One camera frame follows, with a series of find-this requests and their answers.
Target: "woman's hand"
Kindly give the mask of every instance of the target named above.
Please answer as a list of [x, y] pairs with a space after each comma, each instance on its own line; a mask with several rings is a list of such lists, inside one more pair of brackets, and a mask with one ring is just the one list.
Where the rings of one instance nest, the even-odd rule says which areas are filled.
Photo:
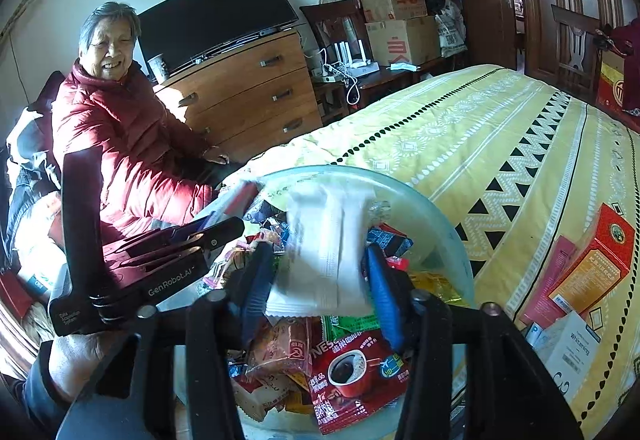
[[119, 337], [119, 332], [100, 332], [53, 339], [49, 374], [60, 397], [72, 402], [78, 396]]
[[218, 146], [211, 146], [207, 149], [202, 157], [208, 162], [215, 162], [216, 164], [228, 164], [229, 155], [225, 154]]

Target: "black coffee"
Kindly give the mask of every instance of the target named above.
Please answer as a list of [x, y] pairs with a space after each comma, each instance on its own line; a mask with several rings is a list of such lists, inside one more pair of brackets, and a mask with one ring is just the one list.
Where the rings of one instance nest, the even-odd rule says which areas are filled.
[[351, 375], [353, 375], [353, 357], [354, 356], [345, 357], [334, 366], [331, 372], [331, 378], [334, 382], [345, 384]]

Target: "cup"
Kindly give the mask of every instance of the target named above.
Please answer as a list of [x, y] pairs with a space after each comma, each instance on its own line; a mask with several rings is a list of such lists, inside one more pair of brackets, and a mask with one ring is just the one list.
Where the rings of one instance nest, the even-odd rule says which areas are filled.
[[152, 57], [148, 61], [151, 71], [154, 73], [158, 84], [164, 83], [169, 78], [169, 68], [164, 62], [162, 54], [158, 54], [156, 57]]
[[346, 398], [356, 398], [369, 391], [373, 385], [375, 367], [380, 359], [367, 360], [360, 350], [350, 350], [335, 357], [329, 364], [327, 375], [340, 394]]

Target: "bed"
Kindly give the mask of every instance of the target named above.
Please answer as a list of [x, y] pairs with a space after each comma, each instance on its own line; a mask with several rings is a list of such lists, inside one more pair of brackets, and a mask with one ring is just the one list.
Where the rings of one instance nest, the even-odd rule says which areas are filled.
[[[474, 271], [476, 302], [498, 302], [514, 319], [555, 238], [578, 240], [599, 205], [612, 206], [636, 236], [631, 274], [598, 303], [602, 322], [594, 327], [602, 342], [570, 403], [592, 438], [640, 373], [640, 311], [633, 301], [639, 146], [637, 133], [593, 106], [512, 70], [481, 65], [416, 84], [274, 147], [228, 183], [329, 163], [393, 176], [429, 197], [456, 227]], [[454, 391], [463, 385], [458, 376]]]

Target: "drawer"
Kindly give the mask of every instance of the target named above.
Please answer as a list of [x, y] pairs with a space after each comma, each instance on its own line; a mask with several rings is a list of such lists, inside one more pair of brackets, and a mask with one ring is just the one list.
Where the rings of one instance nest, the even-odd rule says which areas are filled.
[[284, 144], [322, 126], [318, 105], [312, 102], [293, 108], [270, 120], [231, 137], [219, 146], [229, 154], [231, 160], [246, 162], [270, 147]]
[[294, 70], [306, 69], [298, 32], [216, 60], [171, 84], [187, 104], [186, 118], [240, 92]]
[[188, 116], [187, 124], [195, 131], [207, 133], [210, 141], [222, 142], [315, 98], [309, 74], [303, 68]]

